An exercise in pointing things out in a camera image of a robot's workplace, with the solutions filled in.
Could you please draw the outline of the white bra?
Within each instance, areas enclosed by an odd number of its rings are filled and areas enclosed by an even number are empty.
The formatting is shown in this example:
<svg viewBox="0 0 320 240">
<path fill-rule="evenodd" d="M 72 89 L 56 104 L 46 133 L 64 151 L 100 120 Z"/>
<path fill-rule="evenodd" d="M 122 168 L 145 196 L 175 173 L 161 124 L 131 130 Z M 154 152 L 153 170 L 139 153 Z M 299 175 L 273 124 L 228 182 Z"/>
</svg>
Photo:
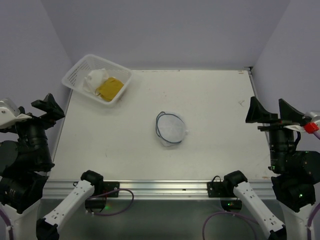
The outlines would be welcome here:
<svg viewBox="0 0 320 240">
<path fill-rule="evenodd" d="M 105 68 L 92 70 L 84 77 L 82 89 L 94 94 L 96 89 L 109 78 L 109 73 Z"/>
</svg>

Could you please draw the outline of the yellow bra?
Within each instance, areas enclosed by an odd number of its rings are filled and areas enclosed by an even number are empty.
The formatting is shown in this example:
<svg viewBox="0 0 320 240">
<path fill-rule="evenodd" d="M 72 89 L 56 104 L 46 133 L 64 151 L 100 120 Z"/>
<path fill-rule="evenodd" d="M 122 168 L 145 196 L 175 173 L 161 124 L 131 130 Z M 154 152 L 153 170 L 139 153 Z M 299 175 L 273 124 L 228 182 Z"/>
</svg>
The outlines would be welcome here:
<svg viewBox="0 0 320 240">
<path fill-rule="evenodd" d="M 114 77 L 109 77 L 102 85 L 95 90 L 95 95 L 101 97 L 106 102 L 111 102 L 124 84 Z"/>
</svg>

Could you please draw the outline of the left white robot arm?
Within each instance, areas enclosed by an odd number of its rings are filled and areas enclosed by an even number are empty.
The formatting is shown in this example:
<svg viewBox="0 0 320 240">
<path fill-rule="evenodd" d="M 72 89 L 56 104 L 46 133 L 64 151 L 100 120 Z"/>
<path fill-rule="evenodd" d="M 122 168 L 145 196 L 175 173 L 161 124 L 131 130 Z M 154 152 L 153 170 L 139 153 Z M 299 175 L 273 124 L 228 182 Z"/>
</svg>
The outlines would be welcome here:
<svg viewBox="0 0 320 240">
<path fill-rule="evenodd" d="M 50 213 L 38 218 L 48 172 L 54 167 L 46 130 L 65 117 L 49 93 L 31 104 L 35 116 L 10 99 L 0 102 L 0 131 L 18 136 L 0 144 L 0 216 L 8 240 L 57 240 L 67 220 L 85 201 L 103 189 L 103 177 L 88 170 L 72 192 Z"/>
</svg>

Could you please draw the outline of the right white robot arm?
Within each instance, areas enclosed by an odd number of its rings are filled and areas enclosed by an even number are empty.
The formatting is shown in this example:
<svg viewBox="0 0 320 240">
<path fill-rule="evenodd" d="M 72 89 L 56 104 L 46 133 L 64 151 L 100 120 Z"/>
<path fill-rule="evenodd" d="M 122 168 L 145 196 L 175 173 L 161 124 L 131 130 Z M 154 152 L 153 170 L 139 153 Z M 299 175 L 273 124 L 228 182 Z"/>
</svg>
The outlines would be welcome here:
<svg viewBox="0 0 320 240">
<path fill-rule="evenodd" d="M 258 130 L 269 137 L 270 166 L 276 174 L 272 189 L 282 209 L 279 220 L 258 197 L 245 175 L 237 170 L 224 176 L 222 185 L 247 207 L 268 240 L 310 240 L 313 219 L 320 206 L 315 186 L 320 182 L 320 154 L 297 150 L 301 134 L 320 136 L 320 113 L 302 113 L 279 99 L 279 114 L 267 111 L 259 100 L 250 99 L 246 123 L 260 123 Z"/>
</svg>

